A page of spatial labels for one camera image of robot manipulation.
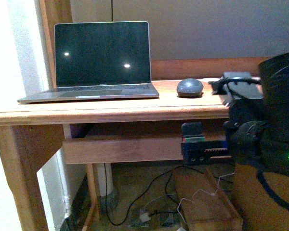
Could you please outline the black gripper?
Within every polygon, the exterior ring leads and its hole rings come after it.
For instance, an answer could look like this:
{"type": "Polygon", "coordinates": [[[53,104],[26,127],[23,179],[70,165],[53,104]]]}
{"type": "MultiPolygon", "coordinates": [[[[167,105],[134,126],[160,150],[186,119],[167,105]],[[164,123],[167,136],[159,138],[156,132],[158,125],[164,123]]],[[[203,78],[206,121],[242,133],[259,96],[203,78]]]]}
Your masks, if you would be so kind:
{"type": "Polygon", "coordinates": [[[205,140],[202,123],[183,123],[181,154],[186,165],[206,165],[231,159],[225,140],[205,140]]]}

